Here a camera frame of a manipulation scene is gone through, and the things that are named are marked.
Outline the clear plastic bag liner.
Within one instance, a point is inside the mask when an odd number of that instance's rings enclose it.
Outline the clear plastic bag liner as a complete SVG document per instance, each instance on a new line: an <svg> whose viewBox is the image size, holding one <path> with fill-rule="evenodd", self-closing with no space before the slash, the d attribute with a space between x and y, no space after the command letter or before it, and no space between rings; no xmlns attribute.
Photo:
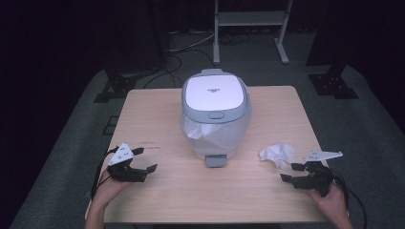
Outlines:
<svg viewBox="0 0 405 229"><path fill-rule="evenodd" d="M182 132L190 139L203 139L216 134L224 125L200 123L187 117L181 116Z"/></svg>

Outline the person's right hand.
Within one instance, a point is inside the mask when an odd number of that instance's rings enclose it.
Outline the person's right hand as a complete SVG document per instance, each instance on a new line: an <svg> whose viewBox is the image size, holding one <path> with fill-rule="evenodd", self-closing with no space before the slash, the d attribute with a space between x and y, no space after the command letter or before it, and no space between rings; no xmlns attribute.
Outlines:
<svg viewBox="0 0 405 229"><path fill-rule="evenodd" d="M306 194L330 221L340 221L348 217L344 193L335 184L330 185L329 193L325 197L315 190L307 190Z"/></svg>

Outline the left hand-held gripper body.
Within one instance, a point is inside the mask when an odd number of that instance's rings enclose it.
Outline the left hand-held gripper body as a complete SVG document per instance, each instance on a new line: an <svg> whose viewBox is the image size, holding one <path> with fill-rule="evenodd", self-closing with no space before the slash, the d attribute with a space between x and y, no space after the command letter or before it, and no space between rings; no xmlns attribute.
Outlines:
<svg viewBox="0 0 405 229"><path fill-rule="evenodd" d="M127 143L121 143L111 153L113 156L108 162L107 171L113 179L121 182L143 182L146 179L144 170L131 167L135 156Z"/></svg>

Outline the black stand base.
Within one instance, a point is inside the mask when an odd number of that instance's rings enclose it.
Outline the black stand base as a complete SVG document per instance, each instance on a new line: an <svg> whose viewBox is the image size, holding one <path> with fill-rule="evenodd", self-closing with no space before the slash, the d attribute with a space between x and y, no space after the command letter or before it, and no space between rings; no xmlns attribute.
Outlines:
<svg viewBox="0 0 405 229"><path fill-rule="evenodd" d="M325 73L310 74L309 80L317 94L330 95L335 99L357 99L355 90L342 78L345 68L345 64L332 64Z"/></svg>

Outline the dark rectangular floor plate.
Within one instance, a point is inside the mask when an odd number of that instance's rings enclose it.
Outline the dark rectangular floor plate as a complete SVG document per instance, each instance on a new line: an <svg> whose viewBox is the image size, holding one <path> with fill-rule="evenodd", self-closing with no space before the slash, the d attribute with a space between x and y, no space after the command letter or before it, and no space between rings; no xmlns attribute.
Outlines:
<svg viewBox="0 0 405 229"><path fill-rule="evenodd" d="M117 126L118 115L112 115L109 117L107 124L103 128L103 135L113 135Z"/></svg>

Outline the white metal stand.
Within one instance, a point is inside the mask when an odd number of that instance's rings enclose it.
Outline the white metal stand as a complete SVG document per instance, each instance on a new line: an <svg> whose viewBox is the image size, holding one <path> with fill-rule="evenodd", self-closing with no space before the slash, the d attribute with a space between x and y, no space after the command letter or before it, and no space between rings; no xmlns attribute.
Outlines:
<svg viewBox="0 0 405 229"><path fill-rule="evenodd" d="M288 26L288 20L293 0L288 0L284 10L277 11L219 11L219 0L214 0L214 33L213 33L213 62L219 64L220 27L249 27L249 26L280 26L279 35L274 39L275 46L283 64L288 64L289 59L283 42Z"/></svg>

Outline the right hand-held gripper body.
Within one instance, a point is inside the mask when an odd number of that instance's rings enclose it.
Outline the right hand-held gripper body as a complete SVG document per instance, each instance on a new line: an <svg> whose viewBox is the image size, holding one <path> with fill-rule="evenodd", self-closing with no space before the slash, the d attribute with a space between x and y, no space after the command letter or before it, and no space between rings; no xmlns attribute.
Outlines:
<svg viewBox="0 0 405 229"><path fill-rule="evenodd" d="M334 180L331 169L325 166L322 161L338 158L342 152L325 152L312 150L304 157L304 165L308 174L305 177L295 177L292 182L295 189L316 190L322 197L329 193L330 184Z"/></svg>

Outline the person's left hand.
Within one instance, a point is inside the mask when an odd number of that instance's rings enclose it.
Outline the person's left hand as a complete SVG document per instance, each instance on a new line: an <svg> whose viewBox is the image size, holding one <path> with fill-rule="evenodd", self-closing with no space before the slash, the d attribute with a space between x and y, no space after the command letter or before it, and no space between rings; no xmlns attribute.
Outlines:
<svg viewBox="0 0 405 229"><path fill-rule="evenodd" d="M117 181L107 171L103 171L92 199L91 208L105 209L129 185L130 182Z"/></svg>

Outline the white tissue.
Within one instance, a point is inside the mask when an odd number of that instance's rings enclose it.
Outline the white tissue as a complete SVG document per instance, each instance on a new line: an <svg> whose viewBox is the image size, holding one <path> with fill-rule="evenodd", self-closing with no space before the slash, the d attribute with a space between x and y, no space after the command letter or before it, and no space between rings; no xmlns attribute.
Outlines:
<svg viewBox="0 0 405 229"><path fill-rule="evenodd" d="M294 149L283 142L272 144L259 153L262 161L272 161L277 168L286 170L296 162Z"/></svg>

